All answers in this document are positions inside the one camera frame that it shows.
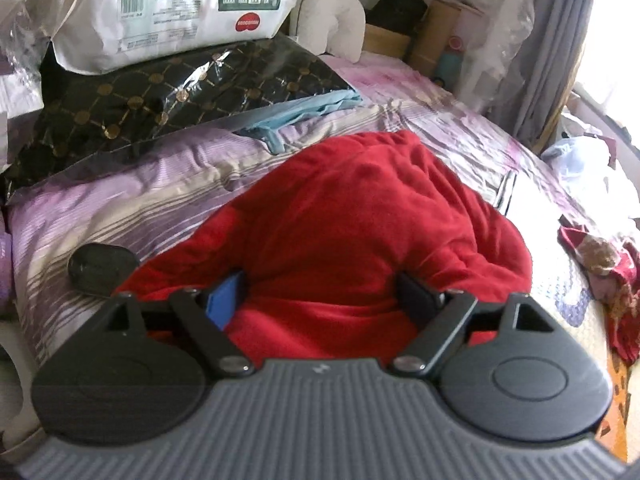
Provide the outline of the red hooded cartoon garment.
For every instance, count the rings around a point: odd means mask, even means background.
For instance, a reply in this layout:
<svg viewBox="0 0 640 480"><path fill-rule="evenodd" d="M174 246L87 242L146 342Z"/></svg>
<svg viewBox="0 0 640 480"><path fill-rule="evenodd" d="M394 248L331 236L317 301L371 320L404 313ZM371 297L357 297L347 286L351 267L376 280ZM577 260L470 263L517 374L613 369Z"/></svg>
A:
<svg viewBox="0 0 640 480"><path fill-rule="evenodd" d="M501 302L532 287L518 229L409 131L322 141L214 212L124 284L142 301L235 271L248 291L226 332L253 362L388 362L416 324L399 274Z"/></svg>

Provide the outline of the small black case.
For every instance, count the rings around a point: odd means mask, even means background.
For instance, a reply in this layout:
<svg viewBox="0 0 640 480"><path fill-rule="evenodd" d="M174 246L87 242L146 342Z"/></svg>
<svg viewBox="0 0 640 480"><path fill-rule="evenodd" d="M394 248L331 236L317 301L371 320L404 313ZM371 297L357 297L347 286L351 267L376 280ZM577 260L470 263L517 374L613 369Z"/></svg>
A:
<svg viewBox="0 0 640 480"><path fill-rule="evenodd" d="M68 258L67 275L73 289L89 296L106 298L140 266L129 249L110 244L79 246Z"/></svg>

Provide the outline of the purple striped quilt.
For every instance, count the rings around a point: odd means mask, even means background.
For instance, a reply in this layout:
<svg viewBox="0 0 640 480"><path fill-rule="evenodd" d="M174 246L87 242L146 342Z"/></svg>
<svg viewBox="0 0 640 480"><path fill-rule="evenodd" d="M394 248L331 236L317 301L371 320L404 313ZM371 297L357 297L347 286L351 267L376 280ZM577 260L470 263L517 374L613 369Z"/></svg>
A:
<svg viewBox="0 0 640 480"><path fill-rule="evenodd" d="M284 129L284 150L213 128L170 136L114 174L17 197L8 213L15 307L35 359L46 360L96 310L73 292L72 253L87 243L122 246L145 261L185 240L217 208L306 146L381 125L381 105L340 110Z"/></svg>

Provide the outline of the pink floral bed sheet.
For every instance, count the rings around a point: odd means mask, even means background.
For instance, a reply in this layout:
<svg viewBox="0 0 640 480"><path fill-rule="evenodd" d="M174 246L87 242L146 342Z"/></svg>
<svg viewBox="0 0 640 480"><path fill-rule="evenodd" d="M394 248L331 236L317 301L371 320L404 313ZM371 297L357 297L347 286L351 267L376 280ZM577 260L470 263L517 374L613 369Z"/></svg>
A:
<svg viewBox="0 0 640 480"><path fill-rule="evenodd" d="M329 55L322 60L362 97L360 106L330 116L328 136L411 131L489 203L499 206L520 174L560 216L591 222L538 156L398 58L366 52L356 64Z"/></svg>

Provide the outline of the red knit bear sweater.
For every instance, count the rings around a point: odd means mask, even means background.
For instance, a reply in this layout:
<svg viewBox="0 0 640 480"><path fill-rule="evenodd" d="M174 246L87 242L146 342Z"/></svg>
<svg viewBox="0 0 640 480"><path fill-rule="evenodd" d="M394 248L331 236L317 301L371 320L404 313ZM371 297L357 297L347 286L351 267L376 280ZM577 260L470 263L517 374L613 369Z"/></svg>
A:
<svg viewBox="0 0 640 480"><path fill-rule="evenodd" d="M592 296L606 312L608 342L629 366L639 359L639 243L629 236L599 236L560 219L559 242L585 273Z"/></svg>

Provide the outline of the light blue cloth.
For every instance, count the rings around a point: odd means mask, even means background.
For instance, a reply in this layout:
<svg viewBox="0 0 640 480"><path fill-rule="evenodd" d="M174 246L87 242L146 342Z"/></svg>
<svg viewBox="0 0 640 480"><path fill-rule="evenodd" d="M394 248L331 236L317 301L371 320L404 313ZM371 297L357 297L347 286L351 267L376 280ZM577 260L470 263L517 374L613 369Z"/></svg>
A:
<svg viewBox="0 0 640 480"><path fill-rule="evenodd" d="M231 119L227 129L265 144L270 154L285 151L280 135L282 128L321 117L338 110L350 110L362 102L356 90L336 90L318 96L308 96L281 102L239 114Z"/></svg>

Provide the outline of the clear plastic bag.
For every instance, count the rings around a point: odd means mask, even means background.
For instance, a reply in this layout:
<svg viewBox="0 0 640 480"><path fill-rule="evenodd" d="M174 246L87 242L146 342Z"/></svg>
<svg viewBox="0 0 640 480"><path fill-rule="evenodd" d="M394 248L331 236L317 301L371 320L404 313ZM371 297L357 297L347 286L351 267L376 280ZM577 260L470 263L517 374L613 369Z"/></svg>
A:
<svg viewBox="0 0 640 480"><path fill-rule="evenodd" d="M572 136L542 154L567 194L592 220L636 220L639 195L623 169L610 166L603 139Z"/></svg>

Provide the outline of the black gold patterned bag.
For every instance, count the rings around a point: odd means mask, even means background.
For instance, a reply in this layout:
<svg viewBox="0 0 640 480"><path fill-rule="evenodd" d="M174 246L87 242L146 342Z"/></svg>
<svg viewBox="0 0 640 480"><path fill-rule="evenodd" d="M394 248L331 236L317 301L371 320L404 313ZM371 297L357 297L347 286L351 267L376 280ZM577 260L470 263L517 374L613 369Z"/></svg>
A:
<svg viewBox="0 0 640 480"><path fill-rule="evenodd" d="M282 34L96 76L64 70L47 53L40 74L43 109L2 172L6 196L53 176L84 180L108 174L171 133L204 125L228 130L231 119L244 112L356 90L322 58Z"/></svg>

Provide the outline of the cardboard box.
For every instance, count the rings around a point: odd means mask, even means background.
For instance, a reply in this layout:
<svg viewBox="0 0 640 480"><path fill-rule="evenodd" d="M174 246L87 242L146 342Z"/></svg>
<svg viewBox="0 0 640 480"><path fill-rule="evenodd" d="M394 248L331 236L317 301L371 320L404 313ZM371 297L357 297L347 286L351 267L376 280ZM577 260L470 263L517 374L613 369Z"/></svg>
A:
<svg viewBox="0 0 640 480"><path fill-rule="evenodd" d="M427 78L433 78L445 53L462 57L482 28L483 13L457 1L424 0L428 9L411 38L402 60Z"/></svg>

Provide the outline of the white diaper pack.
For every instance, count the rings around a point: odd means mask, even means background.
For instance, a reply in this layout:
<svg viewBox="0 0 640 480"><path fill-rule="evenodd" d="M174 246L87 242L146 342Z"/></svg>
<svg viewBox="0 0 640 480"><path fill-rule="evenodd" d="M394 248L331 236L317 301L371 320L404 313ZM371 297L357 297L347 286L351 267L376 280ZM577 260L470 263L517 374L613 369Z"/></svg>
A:
<svg viewBox="0 0 640 480"><path fill-rule="evenodd" d="M101 75L153 58L273 37L296 0L65 0L56 62Z"/></svg>

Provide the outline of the white neck pillow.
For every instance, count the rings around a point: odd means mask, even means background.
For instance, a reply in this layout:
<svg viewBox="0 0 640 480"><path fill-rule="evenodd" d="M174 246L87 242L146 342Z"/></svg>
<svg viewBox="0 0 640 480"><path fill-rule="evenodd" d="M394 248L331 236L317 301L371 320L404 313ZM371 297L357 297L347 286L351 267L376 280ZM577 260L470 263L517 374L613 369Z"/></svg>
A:
<svg viewBox="0 0 640 480"><path fill-rule="evenodd" d="M357 63L365 34L366 12L359 0L297 0L290 16L290 35L315 55Z"/></svg>

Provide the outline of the grey curtain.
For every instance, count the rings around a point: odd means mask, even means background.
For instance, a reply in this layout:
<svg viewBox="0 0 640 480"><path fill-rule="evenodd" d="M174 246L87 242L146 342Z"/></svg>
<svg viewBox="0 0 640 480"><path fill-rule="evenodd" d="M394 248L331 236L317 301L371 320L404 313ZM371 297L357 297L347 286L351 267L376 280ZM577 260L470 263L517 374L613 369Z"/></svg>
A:
<svg viewBox="0 0 640 480"><path fill-rule="evenodd" d="M516 57L523 87L511 132L531 148L561 105L582 53L593 0L533 0L534 27Z"/></svg>

